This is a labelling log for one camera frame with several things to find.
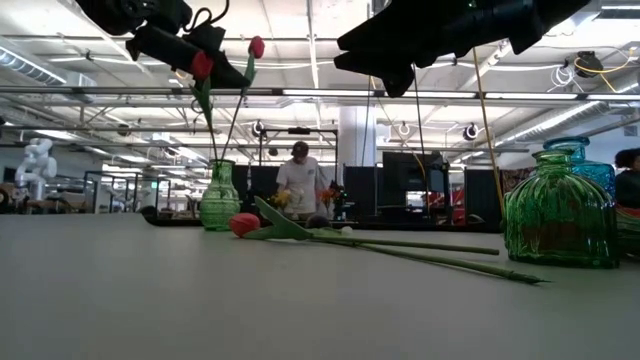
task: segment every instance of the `computer monitor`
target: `computer monitor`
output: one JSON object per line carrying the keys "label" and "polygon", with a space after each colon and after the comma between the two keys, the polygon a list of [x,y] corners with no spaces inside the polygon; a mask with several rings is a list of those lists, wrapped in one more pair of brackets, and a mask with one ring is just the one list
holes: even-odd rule
{"label": "computer monitor", "polygon": [[384,168],[384,187],[390,191],[444,192],[446,171],[443,171],[444,159],[440,153],[382,153]]}

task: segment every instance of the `gray table surface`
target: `gray table surface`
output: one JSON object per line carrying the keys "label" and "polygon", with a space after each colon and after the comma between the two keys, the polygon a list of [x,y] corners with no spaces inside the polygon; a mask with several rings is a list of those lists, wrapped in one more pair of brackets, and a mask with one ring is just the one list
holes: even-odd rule
{"label": "gray table surface", "polygon": [[[498,235],[356,233],[503,249]],[[0,359],[640,358],[639,264],[432,253],[555,282],[158,228],[138,215],[0,216]]]}

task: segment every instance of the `red object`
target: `red object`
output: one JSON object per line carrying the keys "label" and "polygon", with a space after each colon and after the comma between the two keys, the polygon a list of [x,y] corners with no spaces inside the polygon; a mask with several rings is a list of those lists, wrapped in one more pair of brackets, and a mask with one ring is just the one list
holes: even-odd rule
{"label": "red object", "polygon": [[189,72],[193,75],[194,79],[203,81],[211,75],[212,70],[213,60],[211,60],[204,51],[200,51],[193,57]]}
{"label": "red object", "polygon": [[249,54],[253,53],[256,59],[262,58],[264,55],[264,41],[260,36],[254,36],[249,43]]}
{"label": "red object", "polygon": [[237,237],[241,238],[253,230],[260,229],[260,219],[253,214],[237,214],[229,219],[229,227]]}

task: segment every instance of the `cap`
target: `cap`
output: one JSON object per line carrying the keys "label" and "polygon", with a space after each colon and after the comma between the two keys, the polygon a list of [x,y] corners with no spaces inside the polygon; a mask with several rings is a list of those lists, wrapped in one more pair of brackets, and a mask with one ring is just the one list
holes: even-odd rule
{"label": "cap", "polygon": [[307,156],[309,155],[309,145],[304,141],[298,141],[293,144],[293,151],[291,151],[291,156]]}

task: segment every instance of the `ceiling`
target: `ceiling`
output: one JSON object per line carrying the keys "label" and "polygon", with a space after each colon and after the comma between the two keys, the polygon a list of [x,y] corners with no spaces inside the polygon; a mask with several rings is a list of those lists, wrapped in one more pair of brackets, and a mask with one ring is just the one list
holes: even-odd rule
{"label": "ceiling", "polygon": [[[195,10],[203,6],[212,12],[221,11],[222,1],[187,0]],[[369,86],[366,76],[337,70],[332,60],[340,54],[335,39],[357,26],[367,18],[367,1],[365,0],[313,0],[312,11],[308,14],[307,1],[301,0],[232,0],[228,14],[217,23],[226,28],[226,40],[223,48],[232,63],[240,71],[242,63],[247,60],[248,41],[254,35],[266,40],[266,51],[257,62],[258,74],[254,87],[264,88],[305,88],[305,89],[362,89]],[[2,0],[0,2],[0,35],[21,51],[36,56],[53,69],[62,69],[85,74],[95,80],[98,86],[106,87],[185,87],[188,81],[180,79],[170,71],[168,66],[158,64],[154,59],[142,57],[139,64],[128,61],[122,54],[123,38],[114,38],[114,42],[105,41],[101,32],[86,19],[74,14],[65,3],[72,0]],[[315,51],[309,38],[309,21],[313,25],[313,36],[316,39]],[[504,43],[493,43],[477,48],[479,62],[500,54],[492,66],[482,76],[485,91],[525,91],[525,92],[580,92],[593,91],[605,83],[602,78],[582,79],[576,77],[575,82],[566,86],[554,85],[556,68],[565,59],[575,56],[577,51],[595,51],[603,60],[605,68],[616,68],[627,61],[630,54],[628,44],[640,40],[638,20],[594,20],[581,24],[575,29],[560,29],[545,36],[535,46],[520,55],[505,48]],[[87,60],[87,53],[93,61]],[[439,59],[438,66],[418,69],[419,90],[438,91],[477,91],[473,55],[467,54],[458,59],[453,66],[451,56]],[[317,77],[312,63],[317,62]],[[635,62],[624,69],[611,73],[608,80],[627,76],[637,70]],[[4,85],[36,85],[33,81],[0,68],[0,79]],[[381,88],[379,80],[373,85]],[[66,125],[78,124],[80,110],[68,106],[65,99],[52,97],[29,97],[28,100],[40,103],[51,111],[68,119]],[[122,103],[125,98],[116,96],[97,97],[99,100]],[[235,110],[237,96],[219,98],[217,111],[214,112],[214,123],[226,133],[230,127],[231,115]],[[337,127],[339,107],[345,106],[340,99],[324,99],[317,105],[314,102],[291,101],[282,99],[264,99],[249,97],[247,107],[238,113],[234,130],[234,141],[237,144],[255,143],[250,128],[260,119],[267,127],[286,128],[293,126],[320,127],[331,129]],[[403,123],[417,129],[418,111],[412,102],[386,103],[384,109],[379,103],[374,111],[379,124],[399,127]],[[93,117],[103,107],[87,107],[85,117]],[[534,104],[518,104],[508,106],[487,107],[487,118],[490,126],[498,133],[506,132],[521,125],[528,119],[538,116],[548,108]],[[478,103],[458,104],[424,104],[420,106],[423,120],[424,141],[428,146],[454,146],[466,144],[461,131],[452,127],[463,127],[469,123],[477,123],[481,128],[482,111]],[[129,123],[142,127],[166,127],[166,132],[177,144],[207,144],[210,139],[207,133],[189,134],[171,132],[177,127],[203,127],[204,122],[190,106],[159,107],[124,107],[108,108],[92,120],[92,126],[111,126],[118,123]],[[418,132],[409,134],[410,142],[418,142]],[[129,137],[113,137],[104,135],[101,139],[118,142],[131,142],[140,137],[134,133]],[[225,141],[226,135],[219,135],[217,140]],[[317,138],[310,142],[320,141]],[[401,146],[399,136],[391,131],[389,144]],[[294,137],[283,137],[279,144],[286,146],[295,141]],[[208,150],[198,149],[208,156]],[[247,161],[246,154],[232,151],[231,157],[238,161]],[[319,151],[314,155],[332,159],[332,151]]]}

